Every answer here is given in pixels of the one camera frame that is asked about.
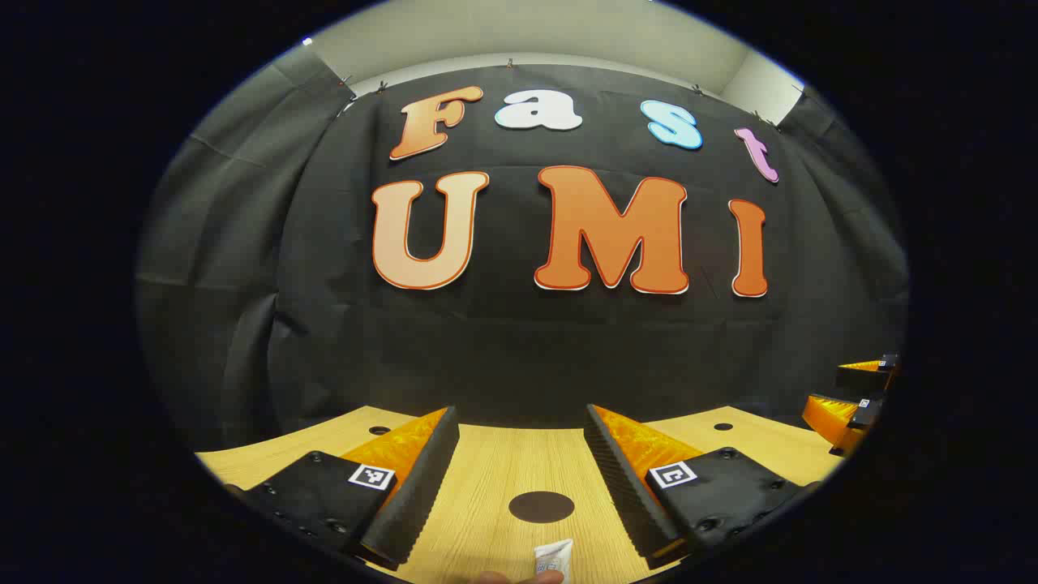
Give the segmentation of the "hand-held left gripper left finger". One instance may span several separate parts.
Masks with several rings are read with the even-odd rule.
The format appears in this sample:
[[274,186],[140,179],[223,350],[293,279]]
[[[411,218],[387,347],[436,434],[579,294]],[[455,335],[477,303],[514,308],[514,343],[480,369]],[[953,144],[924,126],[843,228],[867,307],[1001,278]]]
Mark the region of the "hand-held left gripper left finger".
[[448,406],[347,453],[311,449],[255,485],[224,485],[300,539],[397,571],[425,529],[459,437]]

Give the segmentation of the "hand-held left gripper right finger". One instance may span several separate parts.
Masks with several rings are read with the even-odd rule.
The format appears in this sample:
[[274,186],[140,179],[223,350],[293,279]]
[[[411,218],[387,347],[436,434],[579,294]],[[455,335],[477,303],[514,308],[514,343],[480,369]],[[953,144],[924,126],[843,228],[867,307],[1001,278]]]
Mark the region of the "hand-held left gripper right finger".
[[734,546],[814,492],[737,448],[701,451],[596,404],[586,413],[590,453],[650,569]]

